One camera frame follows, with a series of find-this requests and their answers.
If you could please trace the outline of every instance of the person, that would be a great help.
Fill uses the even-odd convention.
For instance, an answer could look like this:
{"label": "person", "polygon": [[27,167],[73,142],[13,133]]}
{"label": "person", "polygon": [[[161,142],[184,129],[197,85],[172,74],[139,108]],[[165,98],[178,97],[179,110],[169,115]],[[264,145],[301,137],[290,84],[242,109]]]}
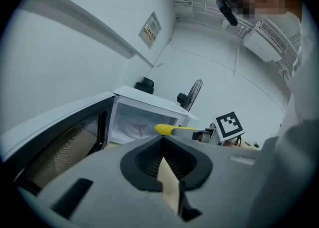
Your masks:
{"label": "person", "polygon": [[301,46],[287,85],[292,94],[278,136],[305,120],[319,118],[319,31],[302,0],[231,0],[237,14],[258,17],[267,14],[294,14],[300,22]]}

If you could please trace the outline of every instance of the air conditioner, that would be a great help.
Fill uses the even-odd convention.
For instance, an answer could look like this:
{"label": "air conditioner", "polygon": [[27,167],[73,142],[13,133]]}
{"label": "air conditioner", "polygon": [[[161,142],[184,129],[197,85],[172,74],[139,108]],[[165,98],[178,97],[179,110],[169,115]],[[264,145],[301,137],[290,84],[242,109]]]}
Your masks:
{"label": "air conditioner", "polygon": [[255,27],[244,37],[244,46],[258,55],[264,62],[281,60],[281,54],[287,45],[281,37],[264,21],[258,21]]}

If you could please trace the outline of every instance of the yellow handle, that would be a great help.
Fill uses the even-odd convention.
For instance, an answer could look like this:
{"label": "yellow handle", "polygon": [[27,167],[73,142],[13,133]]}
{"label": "yellow handle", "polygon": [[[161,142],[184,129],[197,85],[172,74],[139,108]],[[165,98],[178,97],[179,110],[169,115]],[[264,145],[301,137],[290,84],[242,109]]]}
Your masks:
{"label": "yellow handle", "polygon": [[196,128],[191,127],[179,127],[179,126],[173,126],[168,124],[158,124],[155,126],[155,131],[162,135],[171,135],[171,131],[173,129],[184,129],[184,130],[197,130]]}

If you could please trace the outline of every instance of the ceiling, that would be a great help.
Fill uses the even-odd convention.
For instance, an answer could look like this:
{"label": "ceiling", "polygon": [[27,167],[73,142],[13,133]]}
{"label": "ceiling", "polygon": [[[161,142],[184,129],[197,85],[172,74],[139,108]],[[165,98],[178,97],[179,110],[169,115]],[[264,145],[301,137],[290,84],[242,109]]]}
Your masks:
{"label": "ceiling", "polygon": [[[173,0],[174,7],[175,7],[175,12],[176,16],[179,20],[184,19],[184,20],[193,20],[197,22],[202,22],[207,25],[212,25],[212,26],[218,26],[220,27],[223,19],[221,18],[214,18],[212,19],[212,15],[208,15],[203,13],[203,6],[207,2],[207,6],[209,6],[212,9],[215,9],[216,12],[220,13],[217,5],[216,5],[216,0],[184,0],[183,2],[178,2],[176,0]],[[198,4],[197,6],[192,5],[192,3],[201,3],[202,7],[200,7]],[[285,37],[287,37],[290,42],[294,45],[295,49],[299,49],[300,46],[300,25],[299,25],[299,20],[297,17],[295,17],[293,14],[287,13],[285,15],[267,15],[267,16],[261,16],[261,18],[257,18],[259,20],[265,20],[268,22],[272,22],[272,25],[274,24],[277,26],[277,30],[282,32]],[[255,25],[255,23],[258,21],[257,19],[255,20],[243,20],[243,22],[246,22],[249,25]],[[227,31],[232,31],[232,34],[237,35],[239,33],[240,28],[236,26],[228,26]],[[286,59],[289,64],[292,64],[295,59],[296,59],[296,53],[292,49],[287,51],[286,54]]]}

